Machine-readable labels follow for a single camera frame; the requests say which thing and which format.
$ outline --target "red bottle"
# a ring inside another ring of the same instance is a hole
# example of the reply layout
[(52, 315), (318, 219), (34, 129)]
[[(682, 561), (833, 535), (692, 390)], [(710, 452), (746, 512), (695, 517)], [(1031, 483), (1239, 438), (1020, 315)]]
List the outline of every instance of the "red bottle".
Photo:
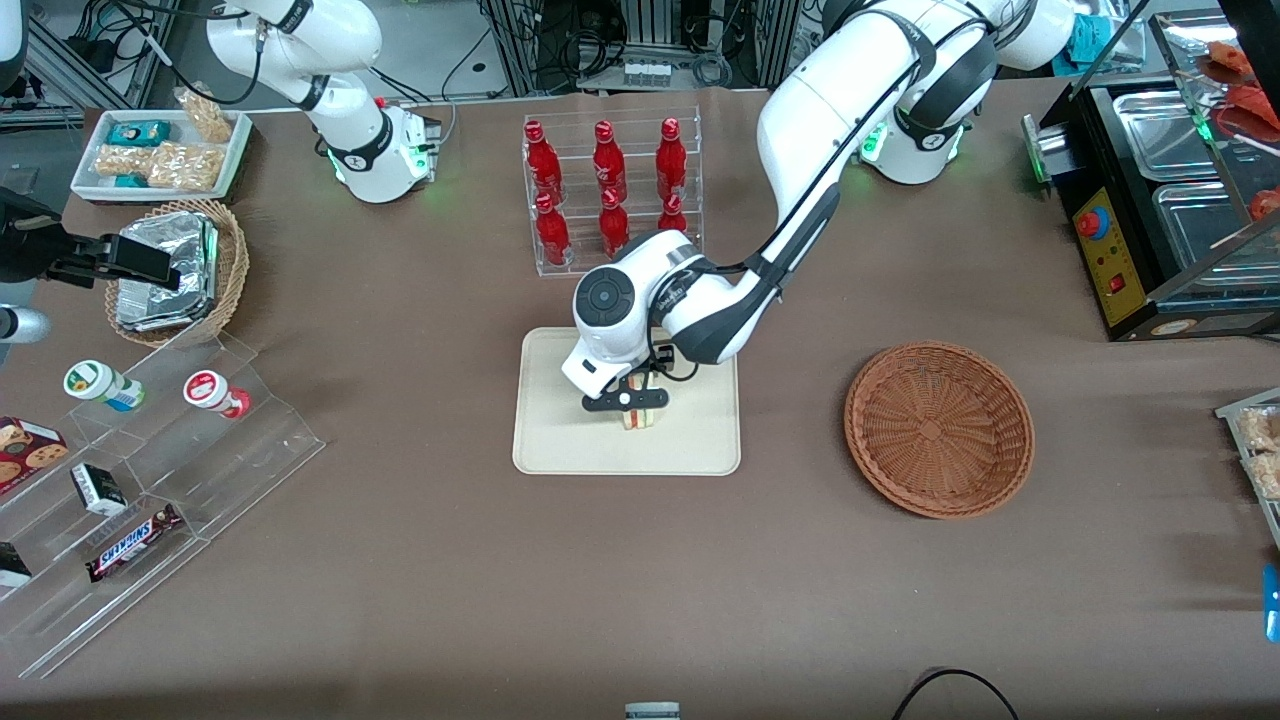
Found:
[(618, 191), (609, 190), (604, 191), (600, 196), (600, 204), (604, 209), (600, 210), (600, 234), (604, 236), (604, 254), (612, 260), (613, 256), (622, 250), (622, 246), (631, 240), (631, 232), (627, 229), (627, 211), (622, 209), (622, 200), (618, 199)]
[(658, 218), (658, 229), (680, 232), (689, 229), (689, 220), (685, 219), (682, 211), (684, 206), (685, 202), (678, 195), (667, 196), (667, 201), (662, 204), (662, 217)]
[(618, 202), (627, 200), (627, 170), (622, 161), (622, 149), (613, 140), (613, 124), (609, 120), (595, 123), (595, 179), (600, 183), (600, 193), (612, 190), (618, 193)]
[(549, 192), (539, 192), (534, 205), (538, 208), (538, 240), (543, 243), (543, 258), (552, 265), (568, 265), (573, 261), (573, 247), (568, 243), (564, 215), (556, 209)]
[(662, 122), (662, 142), (658, 143), (658, 197), (671, 197), (685, 190), (685, 145), (680, 142), (680, 120)]
[(564, 201), (564, 174), (561, 173), (556, 149), (547, 142), (543, 123), (538, 120), (525, 123), (525, 140), (529, 141), (529, 169), (534, 172), (534, 187), (538, 192), (549, 193), (552, 201), (559, 205)]

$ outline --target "cookie box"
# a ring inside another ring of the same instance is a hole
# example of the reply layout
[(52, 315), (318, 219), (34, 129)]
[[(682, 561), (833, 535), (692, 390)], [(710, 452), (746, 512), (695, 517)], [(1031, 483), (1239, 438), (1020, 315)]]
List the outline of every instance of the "cookie box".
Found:
[(56, 430), (18, 418), (0, 416), (0, 495), (67, 455)]

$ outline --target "bottle rack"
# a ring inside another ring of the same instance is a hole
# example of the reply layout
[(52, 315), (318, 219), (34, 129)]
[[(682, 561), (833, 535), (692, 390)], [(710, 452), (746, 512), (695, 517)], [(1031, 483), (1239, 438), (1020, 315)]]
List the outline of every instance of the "bottle rack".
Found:
[(600, 237), (600, 190), (595, 181), (595, 165), (591, 155), (595, 152), (595, 123), (609, 120), (613, 135), (622, 149), (627, 172), (627, 200), (622, 208), (630, 219), (631, 237), (658, 228), (662, 217), (662, 201), (658, 197), (658, 142), (662, 140), (662, 120), (680, 120), (680, 137), (686, 151), (686, 179), (684, 193), (685, 219), (689, 229), (685, 234), (698, 247), (704, 250), (705, 228), (703, 217), (703, 128), (701, 113), (696, 105), (680, 108), (658, 108), (637, 110), (607, 110), (591, 113), (552, 113), (545, 115), (525, 115), (525, 120), (539, 120), (559, 155), (561, 173), (564, 177), (564, 202), (559, 210), (568, 225), (570, 245), (573, 247), (573, 260), (568, 265), (552, 265), (543, 256), (538, 242), (538, 210), (534, 199), (538, 191), (529, 169), (529, 147), (524, 145), (521, 163), (525, 169), (525, 192), (529, 206), (529, 229), (534, 242), (534, 261), (541, 277), (573, 277), (609, 263), (604, 254), (604, 240)]
[[(192, 327), (124, 372), (146, 388), (140, 407), (78, 405), (54, 424), (70, 448), (63, 461), (0, 496), (0, 539), (32, 573), (20, 588), (0, 587), (0, 642), (19, 676), (52, 673), (324, 448), (268, 389), (255, 355)], [(248, 413), (228, 420), (191, 406), (182, 386), (201, 369), (244, 388)], [(111, 518), (86, 511), (69, 473), (79, 462), (110, 471), (129, 506)], [(84, 564), (168, 503), (184, 523), (90, 583)]]

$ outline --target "snickers bar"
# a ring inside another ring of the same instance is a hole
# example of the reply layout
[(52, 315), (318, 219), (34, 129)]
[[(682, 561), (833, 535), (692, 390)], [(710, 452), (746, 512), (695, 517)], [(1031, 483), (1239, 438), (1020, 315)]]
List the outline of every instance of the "snickers bar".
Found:
[(115, 484), (111, 473), (81, 462), (72, 468), (72, 479), (76, 480), (76, 492), (79, 493), (84, 510), (110, 518), (128, 507), (124, 493), (120, 492), (120, 486)]
[(20, 588), (31, 580), (31, 570), (18, 557), (13, 543), (0, 542), (0, 585)]
[(160, 536), (165, 534), (172, 528), (177, 528), (182, 524), (182, 518), (173, 509), (173, 505), (165, 505), (164, 510), (160, 510), (155, 515), (147, 518), (145, 523), (133, 529), (129, 534), (120, 538), (119, 542), (106, 548), (97, 560), (92, 560), (84, 564), (84, 569), (88, 570), (88, 579), (91, 583), (96, 583), (102, 578), (110, 575), (122, 565), (133, 560), (143, 550), (156, 542)]

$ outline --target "aluminum foil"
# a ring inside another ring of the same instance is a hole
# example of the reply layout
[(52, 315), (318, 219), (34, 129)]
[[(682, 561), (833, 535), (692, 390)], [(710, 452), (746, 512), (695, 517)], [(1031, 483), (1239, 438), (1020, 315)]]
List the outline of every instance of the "aluminum foil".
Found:
[(115, 319), (132, 332), (182, 327), (214, 307), (218, 278), (218, 228), (202, 213), (170, 213), (143, 218), (120, 231), (124, 237), (168, 252), (180, 273), (178, 290), (120, 281)]

